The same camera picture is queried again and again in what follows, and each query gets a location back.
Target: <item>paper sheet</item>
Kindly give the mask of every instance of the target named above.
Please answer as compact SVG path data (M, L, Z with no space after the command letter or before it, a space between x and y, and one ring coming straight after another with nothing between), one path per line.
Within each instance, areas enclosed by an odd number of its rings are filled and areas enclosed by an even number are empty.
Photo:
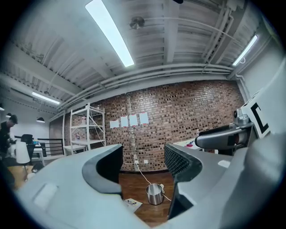
M119 127L119 121L118 120L114 120L114 121L110 121L110 128L118 128Z
M137 115L133 114L133 115L129 115L129 122L130 122L130 126L138 126L138 122L137 122Z
M128 127L128 117L122 116L120 119L121 119L121 127Z
M139 117L140 117L140 124L141 125L149 123L147 112L139 113Z

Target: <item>white metal shelf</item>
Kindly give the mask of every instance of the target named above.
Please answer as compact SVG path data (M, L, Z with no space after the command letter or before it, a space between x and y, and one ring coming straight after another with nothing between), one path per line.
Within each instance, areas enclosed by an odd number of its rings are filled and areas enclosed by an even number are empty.
M104 140L73 140L71 141L71 143L74 143L74 144L82 144L82 145L88 145L88 144L93 144L93 143L98 143L98 142L103 142Z
M102 127L100 125L96 126L96 125L79 125L79 126L73 126L71 127L71 129L76 129L76 128L86 128L86 127L93 127L93 128L99 128L99 127Z
M94 143L98 143L98 142L102 142L103 146L106 146L106 141L105 141L105 122L104 122L104 115L105 115L105 111L104 109L100 110L99 108L95 108L90 106L90 103L88 103L85 108L77 110L77 111L72 111L71 110L71 116L70 116L70 124L72 124L72 120L73 120L73 116L74 115L79 115L79 116L86 116L86 123L85 125L77 125L77 126L70 126L70 140L71 140L71 153L73 154L74 150L72 147L72 144L81 144L81 145L87 145L88 150L91 150L90 144L94 144ZM102 125L98 125L93 117L94 116L102 116ZM81 130L84 131L84 139L80 139L80 140L72 140L73 137L73 132L78 129L81 128ZM90 134L89 131L91 128L94 128L97 132L97 129L99 129L100 133L103 134L103 137L101 140L94 140L94 139L90 139Z

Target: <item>wooden floor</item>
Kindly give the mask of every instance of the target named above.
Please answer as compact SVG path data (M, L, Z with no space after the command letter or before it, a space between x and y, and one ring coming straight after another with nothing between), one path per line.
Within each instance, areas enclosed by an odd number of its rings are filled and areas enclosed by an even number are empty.
M146 174L145 177L151 183L164 184L165 196L172 199L174 180L170 173ZM170 201L164 198L163 203L151 205L148 203L146 187L149 183L141 174L119 174L119 184L122 187L123 198L133 198L143 204L136 210L141 220L154 227L167 221Z

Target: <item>red brick wall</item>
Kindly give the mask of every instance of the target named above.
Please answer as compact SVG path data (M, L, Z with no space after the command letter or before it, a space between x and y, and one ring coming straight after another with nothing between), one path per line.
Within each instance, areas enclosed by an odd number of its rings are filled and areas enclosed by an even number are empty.
M108 98L92 106L105 108L107 145L123 144L123 161L133 163L136 154L142 171L167 169L164 145L196 136L197 129L205 131L229 124L233 111L243 105L235 81L195 81L163 85ZM149 124L110 129L109 121L124 115L147 112ZM66 116L66 127L69 126ZM69 129L66 143L69 144ZM123 165L122 170L137 170L135 165Z

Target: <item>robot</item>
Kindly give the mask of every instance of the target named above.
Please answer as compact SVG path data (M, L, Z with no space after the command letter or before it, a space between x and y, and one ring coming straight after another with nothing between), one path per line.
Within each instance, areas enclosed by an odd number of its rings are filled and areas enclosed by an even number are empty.
M196 138L196 145L223 154L166 144L165 163L175 188L168 220L157 228L240 227L264 206L285 172L285 85L278 71L269 85L234 111L234 123ZM17 196L45 228L147 229L122 200L121 165L120 144L60 158Z

